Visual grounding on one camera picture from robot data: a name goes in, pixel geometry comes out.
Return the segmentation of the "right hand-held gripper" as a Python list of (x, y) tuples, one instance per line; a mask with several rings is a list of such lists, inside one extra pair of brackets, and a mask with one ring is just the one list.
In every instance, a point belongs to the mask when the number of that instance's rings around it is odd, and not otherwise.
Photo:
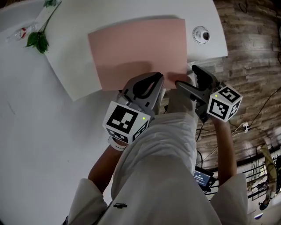
[[(217, 78), (203, 67), (193, 65), (192, 71), (196, 75), (196, 87), (184, 81), (175, 81), (177, 90), (192, 101), (197, 101), (197, 90), (212, 91), (220, 85)], [(227, 122), (236, 114), (241, 101), (242, 95), (232, 86), (226, 85), (221, 87), (218, 91), (213, 92), (209, 97), (208, 103), (201, 106), (197, 104), (195, 112), (203, 123), (205, 123), (210, 116)]]

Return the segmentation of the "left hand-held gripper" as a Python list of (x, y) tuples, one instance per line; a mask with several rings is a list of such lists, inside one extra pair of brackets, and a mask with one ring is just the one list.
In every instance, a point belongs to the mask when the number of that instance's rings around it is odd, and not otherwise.
[(102, 126), (109, 135), (124, 143), (133, 143), (154, 118), (153, 108), (163, 84), (164, 76), (159, 72), (130, 79), (117, 100), (110, 102), (105, 114)]

